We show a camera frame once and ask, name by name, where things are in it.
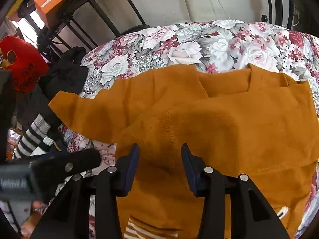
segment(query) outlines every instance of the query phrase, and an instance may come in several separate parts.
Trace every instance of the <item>pink rose print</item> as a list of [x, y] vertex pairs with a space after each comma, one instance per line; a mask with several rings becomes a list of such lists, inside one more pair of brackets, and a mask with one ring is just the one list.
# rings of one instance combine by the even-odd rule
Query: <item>pink rose print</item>
[[295, 61], [297, 59], [293, 51], [288, 53], [288, 58], [290, 58], [292, 61]]
[[131, 78], [134, 76], [137, 76], [141, 73], [140, 70], [138, 70], [135, 66], [131, 66], [130, 69], [127, 71], [126, 74], [124, 74], [123, 79]]
[[280, 36], [278, 37], [278, 44], [283, 47], [284, 44], [286, 44], [286, 41], [288, 41], [286, 36]]
[[95, 238], [95, 217], [89, 216], [89, 235], [90, 238]]
[[215, 32], [213, 32], [213, 33], [211, 33], [209, 35], [212, 36], [212, 37], [217, 37], [219, 35], [219, 32], [215, 31]]
[[303, 47], [303, 36], [300, 32], [290, 31], [289, 39], [292, 44], [297, 45], [298, 47]]
[[310, 189], [310, 193], [309, 193], [309, 198], [306, 202], [304, 212], [309, 209], [310, 203], [311, 203], [312, 199], [315, 197], [315, 195], [316, 195], [316, 187], [312, 184], [311, 189]]
[[236, 49], [236, 45], [235, 45], [234, 43], [231, 43], [231, 44], [229, 45], [229, 49], [230, 49], [230, 50], [235, 50], [235, 49]]
[[319, 56], [319, 52], [318, 52], [318, 49], [317, 49], [317, 47], [315, 46], [315, 44], [311, 44], [311, 48], [312, 48], [312, 50], [314, 51], [314, 54], [316, 55], [316, 56]]
[[119, 43], [121, 46], [127, 46], [130, 43], [133, 43], [138, 38], [136, 33], [127, 34], [119, 38]]
[[241, 46], [239, 46], [239, 51], [238, 52], [240, 53], [240, 55], [243, 55], [244, 49]]
[[100, 52], [103, 48], [104, 48], [105, 44], [98, 46], [97, 48], [93, 49], [92, 51], [90, 51], [87, 56], [94, 54], [94, 53], [98, 53]]
[[142, 42], [143, 49], [153, 49], [161, 41], [171, 39], [175, 35], [176, 30], [178, 30], [178, 27], [176, 25], [172, 25], [143, 29], [139, 32], [136, 32], [136, 34], [145, 36], [145, 39]]
[[212, 63], [212, 64], [208, 64], [207, 65], [207, 70], [205, 73], [216, 73], [216, 69], [217, 67], [215, 66], [215, 63]]
[[171, 47], [177, 47], [178, 45], [177, 36], [174, 35], [170, 40], [163, 41], [160, 49], [170, 49]]
[[309, 68], [309, 71], [310, 71], [310, 73], [311, 73], [311, 76], [312, 76], [313, 78], [315, 78], [317, 81], [319, 81], [319, 73], [316, 72], [316, 71], [314, 71], [314, 70], [312, 70], [312, 69], [310, 69], [310, 68]]
[[240, 43], [240, 38], [235, 38], [233, 42], [234, 44]]
[[250, 30], [248, 29], [243, 29], [240, 30], [238, 33], [235, 33], [235, 36], [240, 38], [241, 40], [246, 40], [246, 37], [250, 35]]
[[295, 48], [295, 50], [293, 51], [293, 53], [295, 54], [295, 59], [296, 60], [300, 60], [303, 57], [303, 53], [300, 51], [300, 49], [298, 47]]
[[260, 32], [265, 32], [266, 29], [267, 29], [267, 26], [266, 26], [266, 23], [262, 23], [262, 22], [259, 22], [257, 23], [259, 29], [260, 29]]

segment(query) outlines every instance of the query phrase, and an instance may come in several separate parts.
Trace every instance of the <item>red knit hat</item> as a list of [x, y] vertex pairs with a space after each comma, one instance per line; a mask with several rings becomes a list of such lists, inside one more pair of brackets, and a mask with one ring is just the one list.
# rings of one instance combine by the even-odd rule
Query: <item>red knit hat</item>
[[7, 67], [7, 70], [12, 70], [14, 89], [17, 91], [31, 92], [40, 76], [49, 70], [49, 66], [39, 54], [39, 51], [20, 38], [4, 37], [0, 41], [0, 49], [4, 59], [8, 59], [10, 55], [14, 57], [14, 62]]

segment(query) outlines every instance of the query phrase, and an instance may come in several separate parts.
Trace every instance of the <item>floral fabric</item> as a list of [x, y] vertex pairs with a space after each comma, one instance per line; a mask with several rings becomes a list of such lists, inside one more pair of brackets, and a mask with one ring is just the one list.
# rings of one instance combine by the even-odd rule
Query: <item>floral fabric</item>
[[[238, 20], [148, 28], [101, 45], [82, 60], [81, 65], [89, 68], [89, 74], [79, 96], [94, 98], [101, 89], [109, 89], [117, 78], [130, 78], [149, 69], [174, 64], [195, 64], [198, 71], [217, 73], [242, 69], [248, 63], [269, 71], [284, 72], [294, 80], [307, 80], [319, 114], [319, 39], [263, 22]], [[62, 131], [69, 152], [90, 147], [100, 151], [102, 165], [87, 175], [98, 174], [115, 164], [116, 144], [92, 141], [66, 126]], [[311, 222], [310, 209], [319, 207], [317, 174], [315, 177], [303, 218], [303, 224], [307, 225]], [[303, 224], [296, 237], [307, 227]]]

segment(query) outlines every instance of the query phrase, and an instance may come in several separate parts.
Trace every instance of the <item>black garment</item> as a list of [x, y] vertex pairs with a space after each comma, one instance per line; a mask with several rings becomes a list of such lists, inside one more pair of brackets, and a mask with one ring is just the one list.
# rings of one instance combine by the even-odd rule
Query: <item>black garment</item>
[[49, 108], [48, 104], [49, 100], [44, 96], [38, 84], [35, 85], [31, 93], [17, 92], [17, 121], [22, 125], [23, 133], [31, 127], [39, 114], [53, 129], [57, 129], [62, 124], [62, 121]]
[[69, 49], [46, 75], [40, 77], [31, 93], [17, 94], [17, 121], [22, 125], [23, 131], [30, 128], [39, 114], [50, 124], [51, 130], [56, 130], [61, 125], [61, 120], [48, 104], [59, 91], [76, 94], [82, 91], [88, 74], [87, 67], [80, 66], [85, 54], [85, 49], [81, 47]]
[[0, 71], [0, 164], [6, 160], [7, 134], [15, 106], [11, 79], [11, 71]]
[[38, 82], [43, 94], [50, 100], [59, 92], [79, 94], [87, 79], [87, 67], [81, 67], [86, 51], [82, 47], [74, 47], [66, 51]]

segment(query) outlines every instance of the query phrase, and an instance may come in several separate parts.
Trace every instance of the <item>striped sock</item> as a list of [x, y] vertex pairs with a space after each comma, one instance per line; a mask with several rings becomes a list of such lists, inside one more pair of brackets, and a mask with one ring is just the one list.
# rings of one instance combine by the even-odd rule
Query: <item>striped sock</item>
[[50, 128], [50, 124], [39, 114], [20, 140], [13, 158], [30, 156], [40, 145], [42, 145], [41, 148], [44, 151], [48, 152], [47, 146], [50, 147], [54, 143], [54, 141], [51, 143], [50, 138], [47, 136]]
[[48, 153], [53, 143], [54, 140], [46, 136], [39, 146], [31, 153], [31, 156], [39, 156]]

